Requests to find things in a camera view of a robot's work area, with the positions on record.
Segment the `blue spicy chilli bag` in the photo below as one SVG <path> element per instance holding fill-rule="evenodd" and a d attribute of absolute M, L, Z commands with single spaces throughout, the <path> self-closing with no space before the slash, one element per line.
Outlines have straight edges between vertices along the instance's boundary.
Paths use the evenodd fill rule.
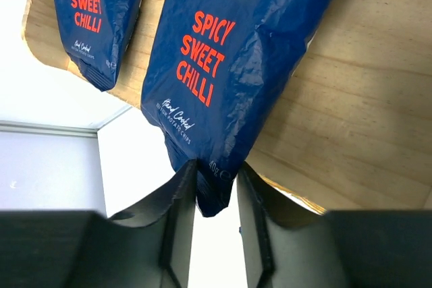
<path fill-rule="evenodd" d="M 101 92 L 117 82 L 142 0 L 54 0 L 61 43 Z"/>
<path fill-rule="evenodd" d="M 165 0 L 140 108 L 213 217 L 331 0 Z"/>

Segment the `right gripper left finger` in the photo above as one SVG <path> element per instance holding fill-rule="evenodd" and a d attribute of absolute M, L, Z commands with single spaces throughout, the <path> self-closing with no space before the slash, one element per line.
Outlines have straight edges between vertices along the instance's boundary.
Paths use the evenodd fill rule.
<path fill-rule="evenodd" d="M 186 287 L 197 164 L 106 218 L 91 210 L 1 213 L 2 287 Z"/>

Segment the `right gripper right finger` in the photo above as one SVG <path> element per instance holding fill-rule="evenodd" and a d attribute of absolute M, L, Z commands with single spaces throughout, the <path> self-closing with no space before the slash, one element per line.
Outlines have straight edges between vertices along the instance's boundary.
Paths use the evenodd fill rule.
<path fill-rule="evenodd" d="M 316 214 L 248 164 L 237 197 L 249 287 L 431 286 L 428 210 Z"/>

